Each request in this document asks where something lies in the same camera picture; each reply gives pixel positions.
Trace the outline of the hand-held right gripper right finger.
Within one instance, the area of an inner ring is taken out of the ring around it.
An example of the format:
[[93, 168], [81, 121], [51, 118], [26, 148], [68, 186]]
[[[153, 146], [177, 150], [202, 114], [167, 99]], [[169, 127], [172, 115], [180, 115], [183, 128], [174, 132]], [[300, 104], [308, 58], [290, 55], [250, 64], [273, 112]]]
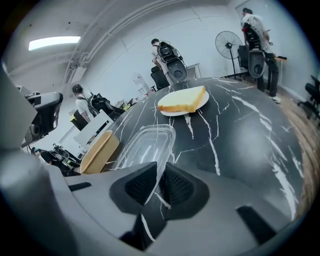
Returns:
[[206, 171], [170, 163], [160, 187], [170, 209], [156, 254], [242, 254], [290, 222], [242, 182]]

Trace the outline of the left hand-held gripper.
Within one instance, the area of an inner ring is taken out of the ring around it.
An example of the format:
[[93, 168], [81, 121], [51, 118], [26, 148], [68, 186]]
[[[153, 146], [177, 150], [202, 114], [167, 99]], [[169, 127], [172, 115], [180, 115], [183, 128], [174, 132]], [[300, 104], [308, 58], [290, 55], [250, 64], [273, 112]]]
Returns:
[[22, 148], [43, 139], [58, 127], [63, 94], [60, 92], [43, 94], [35, 92], [26, 95], [25, 98], [36, 110], [36, 115], [24, 137], [24, 141], [21, 145]]

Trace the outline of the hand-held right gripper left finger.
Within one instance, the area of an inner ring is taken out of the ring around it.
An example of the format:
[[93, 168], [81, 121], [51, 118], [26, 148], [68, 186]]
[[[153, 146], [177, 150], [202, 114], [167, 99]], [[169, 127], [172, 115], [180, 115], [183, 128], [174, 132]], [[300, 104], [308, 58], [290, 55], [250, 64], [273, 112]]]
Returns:
[[157, 180], [157, 162], [146, 162], [97, 174], [65, 178], [79, 204], [104, 230], [119, 238], [133, 229]]

